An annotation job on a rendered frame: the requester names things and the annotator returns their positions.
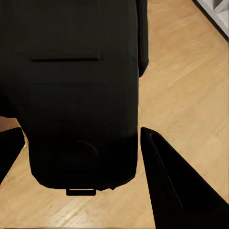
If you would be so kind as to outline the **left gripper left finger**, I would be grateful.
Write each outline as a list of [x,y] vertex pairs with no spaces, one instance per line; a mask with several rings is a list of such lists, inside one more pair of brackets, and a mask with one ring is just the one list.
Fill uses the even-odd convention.
[[0,132],[0,184],[25,145],[20,127]]

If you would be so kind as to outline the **digital camera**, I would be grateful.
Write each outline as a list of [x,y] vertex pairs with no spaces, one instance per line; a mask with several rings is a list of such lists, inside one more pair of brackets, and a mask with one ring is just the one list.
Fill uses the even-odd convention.
[[0,116],[41,185],[95,196],[135,178],[148,63],[147,0],[0,0]]

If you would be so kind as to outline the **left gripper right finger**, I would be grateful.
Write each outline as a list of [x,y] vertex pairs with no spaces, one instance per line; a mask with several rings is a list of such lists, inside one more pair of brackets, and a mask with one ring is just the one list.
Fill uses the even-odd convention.
[[229,204],[160,133],[140,145],[156,229],[229,229]]

